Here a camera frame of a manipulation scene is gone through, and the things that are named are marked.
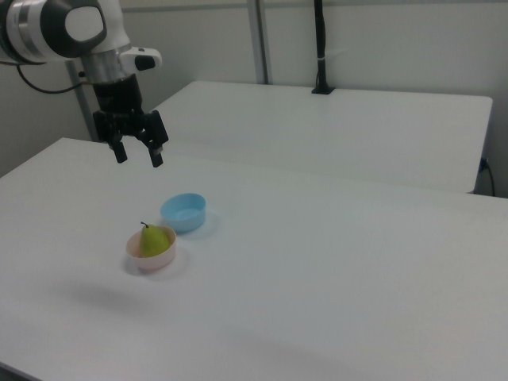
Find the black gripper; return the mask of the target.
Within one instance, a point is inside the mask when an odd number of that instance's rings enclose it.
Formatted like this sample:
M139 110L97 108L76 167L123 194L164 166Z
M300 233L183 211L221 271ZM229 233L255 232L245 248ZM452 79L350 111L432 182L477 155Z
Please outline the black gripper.
M122 134L134 134L148 149L153 167L164 163L162 151L169 141L164 123L157 110L144 114L142 95L136 75L111 83L92 85L99 110L93 112L98 140L108 144L116 161L127 160Z

